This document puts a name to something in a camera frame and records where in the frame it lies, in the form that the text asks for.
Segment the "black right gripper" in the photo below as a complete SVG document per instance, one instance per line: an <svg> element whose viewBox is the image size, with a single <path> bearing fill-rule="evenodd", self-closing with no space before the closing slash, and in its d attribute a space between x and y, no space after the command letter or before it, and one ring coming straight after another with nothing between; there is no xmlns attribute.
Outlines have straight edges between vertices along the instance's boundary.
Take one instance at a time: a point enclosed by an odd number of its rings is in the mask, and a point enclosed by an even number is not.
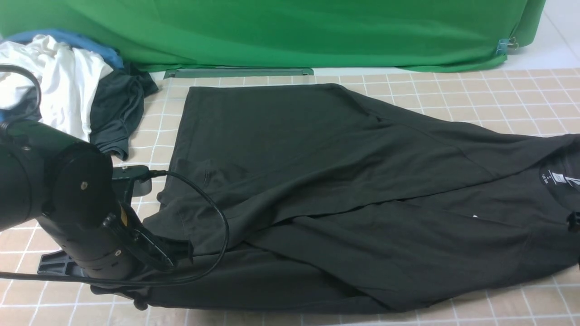
<svg viewBox="0 0 580 326"><path fill-rule="evenodd" d="M567 217L567 228L569 232L578 233L580 231L580 213L572 212Z"/></svg>

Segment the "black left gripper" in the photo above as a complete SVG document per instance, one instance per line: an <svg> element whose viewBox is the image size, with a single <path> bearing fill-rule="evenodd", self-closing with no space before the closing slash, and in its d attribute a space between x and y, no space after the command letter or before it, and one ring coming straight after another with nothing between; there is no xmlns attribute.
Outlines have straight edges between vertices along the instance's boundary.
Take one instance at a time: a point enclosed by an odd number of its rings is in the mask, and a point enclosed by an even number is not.
<svg viewBox="0 0 580 326"><path fill-rule="evenodd" d="M131 200L112 200L87 204L67 201L59 208L49 205L38 223L60 250L42 255L37 273L145 281L155 273L174 272L193 251L183 224L176 220L142 223L131 204ZM91 292L123 297L137 310L146 310L151 287L91 283Z"/></svg>

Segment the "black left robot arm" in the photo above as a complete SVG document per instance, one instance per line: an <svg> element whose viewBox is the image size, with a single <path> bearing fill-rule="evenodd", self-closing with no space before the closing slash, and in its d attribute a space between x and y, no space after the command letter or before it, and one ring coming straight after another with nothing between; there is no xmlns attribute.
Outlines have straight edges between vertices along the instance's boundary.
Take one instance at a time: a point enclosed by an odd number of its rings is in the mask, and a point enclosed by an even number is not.
<svg viewBox="0 0 580 326"><path fill-rule="evenodd" d="M1 229L30 220L60 246L44 254L35 274L12 280L87 283L146 310L155 286L169 280L189 245L151 234L132 199L151 193L144 165L114 168L93 144L33 120L1 123Z"/></svg>

